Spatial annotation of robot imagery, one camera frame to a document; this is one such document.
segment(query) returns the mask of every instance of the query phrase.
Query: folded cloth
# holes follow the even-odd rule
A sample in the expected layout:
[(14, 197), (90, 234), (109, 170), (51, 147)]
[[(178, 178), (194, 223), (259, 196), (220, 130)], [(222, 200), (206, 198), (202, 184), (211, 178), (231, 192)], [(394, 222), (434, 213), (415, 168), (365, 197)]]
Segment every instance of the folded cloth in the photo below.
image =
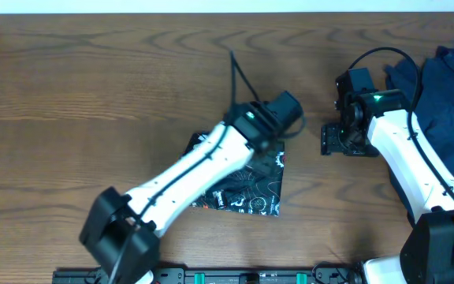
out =
[[(385, 72), (386, 87), (401, 89), (411, 101), (415, 78), (409, 62), (387, 66)], [(415, 113), (427, 140), (454, 176), (454, 49), (438, 47), (436, 57), (426, 60), (422, 86)]]

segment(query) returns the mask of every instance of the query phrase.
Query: dark blue fabric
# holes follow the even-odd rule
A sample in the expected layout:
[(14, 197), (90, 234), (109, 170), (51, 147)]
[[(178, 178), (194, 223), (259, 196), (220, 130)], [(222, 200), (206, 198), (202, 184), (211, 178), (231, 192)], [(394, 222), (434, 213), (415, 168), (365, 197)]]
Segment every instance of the dark blue fabric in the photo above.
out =
[[(414, 70), (407, 61), (387, 66), (386, 86), (399, 88), (411, 101)], [(454, 176), (454, 50), (438, 47), (422, 69), (422, 96), (415, 113), (427, 140)]]

